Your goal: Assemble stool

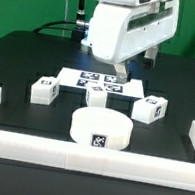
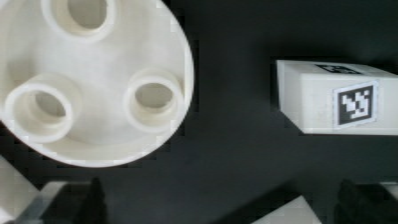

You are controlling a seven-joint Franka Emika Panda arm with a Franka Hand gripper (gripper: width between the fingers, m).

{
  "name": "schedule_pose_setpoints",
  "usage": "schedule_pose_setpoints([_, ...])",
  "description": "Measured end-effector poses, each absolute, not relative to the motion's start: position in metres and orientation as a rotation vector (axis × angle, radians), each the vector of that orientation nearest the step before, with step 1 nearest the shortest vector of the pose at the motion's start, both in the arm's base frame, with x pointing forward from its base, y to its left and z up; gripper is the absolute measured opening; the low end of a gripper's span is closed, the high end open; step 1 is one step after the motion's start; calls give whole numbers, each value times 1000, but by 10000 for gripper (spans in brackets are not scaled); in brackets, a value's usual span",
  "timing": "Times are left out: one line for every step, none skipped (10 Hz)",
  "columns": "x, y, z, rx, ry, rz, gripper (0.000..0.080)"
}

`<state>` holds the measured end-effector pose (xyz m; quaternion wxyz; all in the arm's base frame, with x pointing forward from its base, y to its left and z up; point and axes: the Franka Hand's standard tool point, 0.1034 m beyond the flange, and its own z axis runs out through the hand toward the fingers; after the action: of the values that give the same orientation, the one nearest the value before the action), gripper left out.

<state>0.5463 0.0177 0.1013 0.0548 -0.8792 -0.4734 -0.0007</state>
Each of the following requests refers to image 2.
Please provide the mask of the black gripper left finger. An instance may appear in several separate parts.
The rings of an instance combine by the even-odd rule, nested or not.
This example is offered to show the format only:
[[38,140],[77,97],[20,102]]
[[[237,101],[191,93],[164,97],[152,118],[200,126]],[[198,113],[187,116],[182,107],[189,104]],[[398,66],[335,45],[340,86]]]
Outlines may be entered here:
[[84,182],[52,182],[42,201],[42,224],[109,224],[106,192],[98,178]]

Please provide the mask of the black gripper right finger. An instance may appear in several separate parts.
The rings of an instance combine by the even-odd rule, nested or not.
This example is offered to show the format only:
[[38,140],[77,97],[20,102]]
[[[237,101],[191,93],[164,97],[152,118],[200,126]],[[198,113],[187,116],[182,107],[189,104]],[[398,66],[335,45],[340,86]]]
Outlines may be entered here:
[[398,224],[398,182],[342,182],[335,224]]

